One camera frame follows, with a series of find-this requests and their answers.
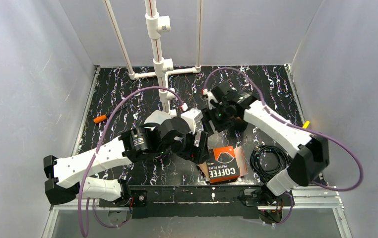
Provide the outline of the orange coffee filter package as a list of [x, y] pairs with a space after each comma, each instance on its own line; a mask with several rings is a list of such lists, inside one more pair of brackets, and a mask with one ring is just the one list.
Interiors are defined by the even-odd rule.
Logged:
[[226, 146], [209, 150], [209, 158], [198, 165], [209, 183], [236, 180], [249, 173], [241, 146]]

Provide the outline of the white paper coffee filter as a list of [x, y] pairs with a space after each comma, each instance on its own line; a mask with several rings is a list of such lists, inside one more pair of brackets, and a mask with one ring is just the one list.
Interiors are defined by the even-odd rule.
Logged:
[[155, 110], [150, 116], [147, 117], [147, 119], [144, 121], [143, 124], [147, 123], [156, 123], [161, 124], [167, 119], [171, 119], [172, 117], [163, 111]]

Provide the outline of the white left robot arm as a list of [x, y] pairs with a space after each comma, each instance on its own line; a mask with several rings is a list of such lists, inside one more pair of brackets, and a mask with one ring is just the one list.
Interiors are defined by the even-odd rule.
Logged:
[[112, 141], [84, 153], [67, 158], [53, 155], [43, 159], [47, 180], [45, 195], [52, 205], [61, 205], [75, 198], [96, 198], [117, 204], [132, 199], [124, 179], [100, 179], [101, 171], [175, 154], [197, 165], [208, 158], [208, 132], [197, 132], [180, 117], [166, 119], [161, 124], [149, 122], [122, 133]]

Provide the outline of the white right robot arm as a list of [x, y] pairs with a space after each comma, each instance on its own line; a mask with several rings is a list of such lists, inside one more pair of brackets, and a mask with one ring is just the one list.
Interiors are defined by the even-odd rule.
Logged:
[[264, 105], [251, 92], [237, 92], [227, 83], [201, 92], [207, 101], [202, 123], [209, 133], [222, 132], [237, 118], [259, 128], [275, 140], [292, 159], [287, 168], [261, 187], [263, 198], [275, 198], [298, 186], [308, 186], [329, 165], [328, 140], [302, 129], [289, 127], [288, 120]]

